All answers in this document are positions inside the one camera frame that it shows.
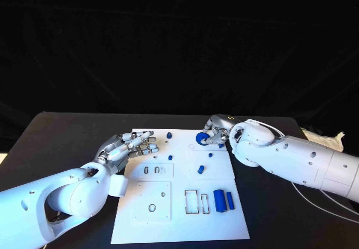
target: robotic arm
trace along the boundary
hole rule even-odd
[[[115,173],[128,158],[158,151],[151,135],[153,131],[115,135],[79,169],[0,192],[0,248],[40,248],[99,212],[106,195],[124,196],[128,179]],[[47,221],[44,202],[66,219]]]
[[[212,115],[200,145],[223,144],[229,140],[238,161],[251,167],[261,166],[271,174],[307,187],[328,191],[359,202],[359,158],[326,146],[284,136],[275,137],[266,124],[248,119],[240,122],[228,115]],[[213,137],[204,133],[213,130]]]

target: table surface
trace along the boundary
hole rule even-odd
[[[0,191],[91,162],[98,147],[114,134],[131,132],[132,128],[140,127],[202,129],[207,118],[183,115],[40,113],[0,164]],[[277,127],[285,135],[305,138],[291,118],[238,118],[242,121],[252,118]],[[46,248],[357,247],[359,224],[318,210],[298,195],[287,180],[261,167],[242,165],[232,153],[229,155],[249,240],[111,245],[118,198],[108,196],[99,213],[49,243]],[[298,189],[318,206],[359,220],[356,215],[326,199],[318,190],[304,186],[298,186]],[[336,199],[344,205],[349,204],[344,198]]]

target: blue object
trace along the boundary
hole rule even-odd
[[[197,173],[202,174],[202,173],[203,173],[203,170],[204,170],[204,166],[200,165],[200,168],[197,169]]]
[[[229,209],[233,210],[233,200],[230,192],[226,192],[226,200],[228,200]]]
[[[200,144],[200,145],[207,145],[207,144],[203,144],[200,141],[203,140],[203,139],[207,139],[209,138],[209,134],[207,133],[204,133],[204,132],[200,132],[197,135],[196,135],[196,142],[197,142],[197,144]]]
[[[225,192],[217,189],[213,191],[213,195],[215,195],[215,210],[219,213],[226,212],[226,199],[225,199]]]

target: blue cylinder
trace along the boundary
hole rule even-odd
[[[202,173],[203,173],[203,170],[204,170],[204,166],[200,165],[200,168],[197,169],[197,173],[202,174]]]
[[[225,192],[217,189],[213,191],[215,195],[215,209],[219,213],[226,212],[226,199],[225,199]]]
[[[229,209],[233,210],[233,200],[232,200],[232,193],[230,192],[226,192],[226,200],[228,200]]]

